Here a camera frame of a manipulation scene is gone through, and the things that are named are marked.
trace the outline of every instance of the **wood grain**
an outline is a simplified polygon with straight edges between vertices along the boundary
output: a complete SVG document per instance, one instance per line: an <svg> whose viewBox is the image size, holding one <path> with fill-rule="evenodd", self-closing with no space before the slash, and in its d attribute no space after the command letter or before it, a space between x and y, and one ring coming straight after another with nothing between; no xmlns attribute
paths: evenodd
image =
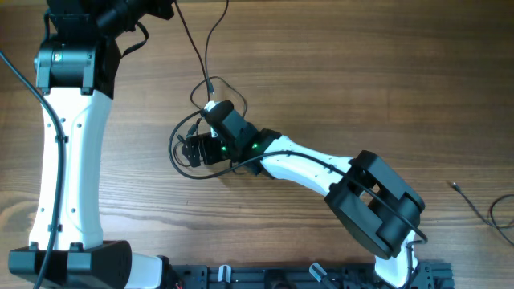
<svg viewBox="0 0 514 289"><path fill-rule="evenodd" d="M0 8L0 47L28 79L45 9ZM182 9L202 49L223 3ZM457 288L508 288L514 250L446 181L482 212L514 190L512 12L502 1L234 2L211 39L210 74L246 96L258 128L326 153L384 157L426 203L421 228L430 241L418 257L452 263ZM173 170L167 141L194 110L200 67L179 18L142 22L150 40L120 65L104 137L105 238L175 264L372 262L307 189L249 175L191 181ZM119 44L140 39L127 34ZM35 216L41 120L30 93L0 69L1 288L30 286L8 273L7 254L27 243ZM512 203L497 215L510 222Z"/></svg>

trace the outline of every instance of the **electrical wire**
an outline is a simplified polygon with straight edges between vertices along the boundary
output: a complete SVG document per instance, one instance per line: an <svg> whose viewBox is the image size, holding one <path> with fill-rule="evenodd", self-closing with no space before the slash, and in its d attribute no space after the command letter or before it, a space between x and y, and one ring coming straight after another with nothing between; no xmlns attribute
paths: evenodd
<svg viewBox="0 0 514 289"><path fill-rule="evenodd" d="M177 155L177 148L179 145L184 145L184 142L182 141L179 141L175 144L175 146L173 147L173 157L175 158L175 160L177 161L177 163L180 165L180 166L183 166L184 168L189 168L191 165L185 165L179 158L178 158L178 155Z"/></svg>
<svg viewBox="0 0 514 289"><path fill-rule="evenodd" d="M206 79L207 81L209 82L209 87L210 89L212 89L210 91L210 93L213 93L214 92L214 88L212 86L212 83L210 82L210 78L209 78L209 67L208 67L208 64L207 64L207 49L209 48L209 40L210 40L210 36L212 35L214 29L216 29L216 27L218 26L218 24L223 20L223 18L225 18L225 14L226 14L226 11L228 10L228 2L229 0L226 0L226 5L225 5L225 10L223 11L223 14L222 16L219 18L219 20L216 22L216 24L214 24L214 26L212 27L212 29L209 31L209 35L207 35L207 41L206 41L206 53L205 53L205 56L203 57L203 60L205 61L206 63Z"/></svg>
<svg viewBox="0 0 514 289"><path fill-rule="evenodd" d="M196 45L194 44L193 37L191 36L190 30L187 27L186 20L184 19L184 15L182 15L182 12L180 10L180 6L178 5L178 1L177 0L175 0L175 7L177 7L178 16L180 16L180 19L182 21L182 25L184 26L184 29L186 30L187 37L190 39L191 45L193 46L193 49L194 49L194 52L196 52L198 60L200 60L200 66L202 66L203 78L205 79L204 82L206 82L206 87L207 87L207 101L209 102L210 101L210 93L209 93L210 88L209 88L209 84L207 82L207 74L206 74L206 69L203 66L202 57L200 56L200 52L198 52L198 49L196 48ZM198 109L202 109L198 104L196 104L193 101L193 97L191 97L190 100L191 100L191 103L194 104L194 106L196 106Z"/></svg>
<svg viewBox="0 0 514 289"><path fill-rule="evenodd" d="M45 36L43 37L43 41L41 42L40 46L42 46L50 38L50 13L50 8L48 8L43 16L43 22L45 23Z"/></svg>
<svg viewBox="0 0 514 289"><path fill-rule="evenodd" d="M209 79L219 79L221 82L223 82L223 84L225 84L230 90L232 90L233 92L235 92L235 94L237 94L239 96L239 98L243 101L243 114L241 115L243 118L244 116L247 114L247 110L248 110L248 102L247 102L247 99L244 98L244 96L238 92L235 88L233 88L230 84L228 84L227 81L225 81L223 78L221 78L220 76L211 76L209 77ZM196 90L202 86L202 84L205 83L205 80L203 80L201 83L197 84L194 88L193 88L193 91L191 91L191 95L190 95L190 99L191 101L193 101L193 95L194 93L196 92Z"/></svg>
<svg viewBox="0 0 514 289"><path fill-rule="evenodd" d="M471 207L471 209L475 212L475 214L482 220L482 222L484 222L486 225L491 226L491 227L495 228L496 230L498 230L498 232L500 232L501 236L505 239L505 241L507 241L510 245L514 246L514 242L509 237L507 237L507 235L505 235L505 233L502 231L502 229L513 228L514 224L498 226L498 224L496 224L496 220L495 220L495 217L493 214L493 210L495 209L495 206L499 202L501 202L507 198L514 197L514 194L506 194L504 196L498 197L491 204L491 206L489 207L489 217L491 218L491 222L489 222L486 218L483 217L483 215L478 211L478 209L476 209L475 205L473 205L473 203L466 197L466 195L460 189L459 185L457 185L456 183L450 183L449 185L452 189L455 190L455 192L459 193L464 198L464 201L466 201L466 203Z"/></svg>
<svg viewBox="0 0 514 289"><path fill-rule="evenodd" d="M224 169L223 171L220 171L220 172L217 172L217 173L212 173L210 175L206 175L206 176L192 176L192 175L189 175L188 173L185 173L183 172L178 166L177 164L175 163L175 160L173 159L173 152L172 152L172 144L173 144L173 139L175 137L175 134L177 133L177 130L187 121L187 120L190 120L191 118L195 117L196 115L198 114L201 114L203 112L203 110L198 110L196 112L193 112L192 114L188 115L184 120L182 120L179 124L177 124L177 126L175 126L175 128L173 129L173 131L171 132L171 135L169 136L169 143L168 143L168 153L169 153L169 160L171 161L171 164L172 166L177 170L178 173L180 173L182 176L184 177L187 177L187 178L190 178L190 179L193 179L193 180L206 180L206 179L211 179L211 178L214 178L214 177L220 177L226 173L230 173L232 171L234 171L235 169L238 169L246 164L249 164L253 161L259 161L259 160L262 160L264 157L271 157L271 156L276 156L276 155L290 155L290 156L298 156L298 157L304 157L310 161L314 161L316 162L317 164L319 165L323 165L324 167L328 168L329 170L335 172L335 173L338 173L340 174L342 177L344 177L346 180L352 182L354 185L356 185L358 188L364 190L366 193L368 193L369 195L371 195L371 197L373 197L374 199L376 199L382 206L384 206L387 210L389 210L396 218L399 218L403 223L405 223L411 230L413 230L420 238L421 240L417 240L417 241L413 241L413 242L410 242L410 245L414 245L414 244L426 244L428 242L428 237L420 230L418 229L416 226L414 226L409 220L407 220L403 215L401 215L400 213L398 213L396 210L394 210L391 206L389 206L384 200L382 200L375 192L373 192L371 189L368 189L366 188L365 186L363 186L359 181L355 180L354 178L348 176L345 172L341 171L340 169L336 168L334 165L331 165L331 164L328 164L324 161L321 161L315 157L312 157L312 156L309 156L307 154L304 154L304 153L298 153L298 152L293 152L293 151L288 151L288 150L284 150L284 151L278 151L278 152L271 152L271 153L263 153L261 155L258 155L257 157L252 157L252 158L249 158L248 160L245 160L245 161L242 161L240 163L238 163L237 165L231 167L231 168L228 168L228 169Z"/></svg>
<svg viewBox="0 0 514 289"><path fill-rule="evenodd" d="M58 165L57 165L57 181L55 183L55 196L54 196L54 209L51 215L51 230L50 237L48 239L48 247L47 253L43 258L43 263L41 265L41 269L39 270L38 278L34 283L34 289L39 289L41 287L41 283L43 282L43 278L47 273L48 264L50 263L51 252L55 245L55 239L57 238L57 230L58 230L58 222L59 222L59 209L61 204L61 198L63 194L64 187L64 166L65 166L65 135L63 126L60 123L59 117L57 113L55 113L54 108L47 102L46 99L39 94L34 86L19 72L16 67L9 61L9 59L0 51L0 57L6 63L6 65L12 70L12 72L19 78L19 80L25 84L25 86L32 92L35 98L41 103L45 111L51 118L51 122L54 125L56 137L55 140L57 142L58 149Z"/></svg>

